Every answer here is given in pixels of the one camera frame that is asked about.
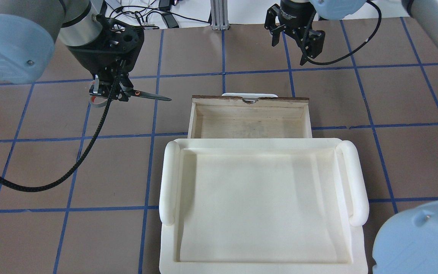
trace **white plastic tray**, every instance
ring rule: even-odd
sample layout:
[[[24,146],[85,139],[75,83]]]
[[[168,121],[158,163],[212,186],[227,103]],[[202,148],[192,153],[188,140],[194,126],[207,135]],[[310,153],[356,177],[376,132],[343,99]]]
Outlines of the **white plastic tray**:
[[[165,149],[162,274],[366,274],[369,208],[339,139],[177,139]]]

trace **wire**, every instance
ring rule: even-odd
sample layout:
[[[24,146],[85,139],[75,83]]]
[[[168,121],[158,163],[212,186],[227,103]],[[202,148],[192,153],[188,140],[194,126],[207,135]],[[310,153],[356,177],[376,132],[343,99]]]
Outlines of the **wire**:
[[[156,10],[152,10],[152,11],[150,11],[150,12],[148,12],[148,13],[146,14],[146,18],[145,18],[146,22],[148,22],[148,17],[149,17],[151,14],[154,14],[154,13],[158,13],[158,14],[160,14],[160,15],[163,17],[163,13],[161,13],[161,12],[159,12],[159,11],[156,11]]]
[[[376,28],[374,29],[374,31],[373,31],[373,33],[370,35],[370,37],[368,38],[368,39],[366,39],[359,47],[357,47],[355,50],[353,50],[353,51],[351,51],[351,52],[349,52],[348,54],[346,54],[346,55],[344,55],[344,56],[342,56],[342,57],[340,57],[340,58],[337,58],[337,59],[335,59],[334,61],[330,61],[330,62],[316,62],[316,61],[313,61],[313,60],[311,60],[310,58],[309,58],[309,56],[307,55],[307,53],[306,53],[306,49],[305,49],[305,46],[306,46],[306,40],[307,40],[307,36],[308,36],[308,34],[309,34],[309,29],[311,29],[311,26],[312,26],[312,22],[313,22],[313,18],[315,17],[315,11],[312,13],[312,15],[311,15],[311,17],[310,17],[310,19],[309,19],[309,23],[307,24],[307,26],[306,26],[306,31],[305,31],[305,33],[304,33],[304,36],[303,36],[303,39],[302,39],[302,46],[300,47],[300,50],[302,50],[302,54],[303,54],[303,57],[307,60],[307,61],[309,61],[309,63],[311,63],[311,64],[314,64],[314,65],[330,65],[330,64],[334,64],[334,63],[337,63],[337,62],[339,62],[339,61],[341,61],[341,60],[344,60],[344,59],[346,59],[347,57],[350,57],[351,55],[353,55],[353,54],[355,54],[358,50],[360,50],[362,47],[364,47],[364,45],[366,45],[367,44],[367,42],[369,42],[375,35],[376,35],[376,33],[377,33],[377,31],[378,31],[378,29],[379,29],[379,26],[381,25],[381,18],[382,18],[382,16],[381,16],[381,10],[379,9],[379,7],[375,4],[375,3],[373,3],[371,0],[368,0],[366,3],[368,3],[368,4],[370,4],[371,6],[373,6],[375,9],[376,9],[376,11],[378,12],[378,22],[376,23]]]
[[[44,186],[38,186],[38,187],[27,187],[27,186],[18,185],[18,184],[15,184],[13,182],[10,182],[10,181],[4,179],[1,176],[0,176],[0,184],[2,184],[3,186],[7,186],[11,189],[14,189],[14,190],[18,190],[18,191],[40,192],[40,191],[54,188],[54,187],[58,186],[59,184],[63,183],[65,180],[67,180],[68,177],[70,177],[70,175],[72,175],[75,172],[75,170],[80,166],[80,164],[82,164],[84,159],[87,157],[87,154],[89,154],[90,149],[92,149],[92,146],[94,145],[94,142],[96,141],[97,137],[99,136],[99,132],[101,132],[102,126],[104,125],[104,121],[106,120],[106,116],[108,115],[109,106],[111,105],[111,101],[113,100],[114,90],[118,87],[120,79],[121,79],[121,73],[117,73],[117,76],[114,79],[113,84],[111,85],[111,92],[109,93],[108,102],[106,103],[106,107],[104,108],[104,112],[102,114],[101,121],[99,122],[99,125],[97,126],[96,132],[92,136],[92,139],[90,140],[89,145],[87,145],[87,148],[84,151],[84,153],[79,157],[79,159],[75,163],[75,165],[73,165],[73,167],[71,167],[70,170],[68,170],[68,172],[66,174],[64,174],[61,178],[59,178],[55,182],[52,182],[52,183],[50,183],[48,185],[44,185]]]
[[[111,11],[111,14],[110,14],[109,16],[113,15],[113,13],[115,13],[116,11],[118,11],[119,9],[122,9],[122,8],[146,8],[146,9],[151,9],[151,10],[153,10],[153,11],[160,11],[160,9],[158,9],[158,8],[144,7],[144,6],[136,6],[136,5],[127,5],[127,6],[121,6],[121,7],[117,7],[117,8],[115,8],[115,9],[113,9],[113,11]],[[207,22],[207,21],[203,21],[203,20],[200,20],[200,19],[195,19],[195,18],[186,17],[186,16],[183,16],[183,15],[180,15],[180,14],[176,14],[176,13],[171,12],[171,11],[167,11],[167,13],[170,13],[170,14],[176,15],[176,16],[178,16],[178,17],[182,17],[182,18],[184,18],[184,19],[193,20],[193,21],[197,21],[197,22],[202,22],[202,23],[206,23],[206,24],[209,24],[209,25],[210,25],[209,22]]]
[[[138,13],[141,15],[141,12],[146,11],[146,10],[147,10],[148,8],[150,8],[151,5],[153,5],[156,1],[157,1],[157,0],[153,0],[153,2],[150,3],[150,1],[148,0],[148,6],[145,7],[144,9],[138,11]],[[124,6],[123,6],[122,3],[123,3],[122,1],[119,2],[119,4],[121,5],[121,7],[118,7],[117,9],[123,9],[123,8],[124,8]],[[116,15],[116,16],[113,17],[113,18],[116,18],[116,17],[118,17],[119,15],[122,15],[122,14],[126,14],[127,12],[132,12],[132,11],[122,11],[122,12],[120,12],[120,14]]]
[[[120,12],[119,14],[117,14],[116,16],[114,16],[113,19],[116,19],[118,16],[121,16],[121,15],[126,15],[129,18],[135,19],[136,21],[138,21],[140,26],[143,26],[141,24],[141,21],[143,20],[143,15],[141,15],[141,13],[139,13],[138,11],[134,11],[134,12],[132,12],[132,11],[123,11],[123,12]]]

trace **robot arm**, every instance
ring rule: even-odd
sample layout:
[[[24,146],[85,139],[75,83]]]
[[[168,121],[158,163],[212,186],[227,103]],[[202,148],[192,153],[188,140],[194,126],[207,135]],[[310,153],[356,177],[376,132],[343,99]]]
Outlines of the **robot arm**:
[[[58,37],[92,75],[90,94],[170,100],[133,89],[128,73],[144,42],[144,29],[104,16],[106,3],[90,0],[0,0],[0,80],[33,83],[45,70]],[[111,90],[120,75],[120,85]]]
[[[279,6],[275,4],[268,9],[265,29],[269,30],[273,37],[271,42],[273,47],[280,41],[282,32],[297,42],[297,46],[302,50],[301,66],[307,61],[318,65],[333,64],[358,51],[375,35],[381,23],[381,11],[370,2],[379,14],[378,24],[373,34],[354,51],[325,63],[318,63],[310,59],[321,54],[325,39],[324,31],[311,29],[313,16],[318,13],[319,17],[323,19],[342,19],[359,10],[365,3],[366,0],[281,0]],[[280,22],[278,25],[276,24],[277,17]]]

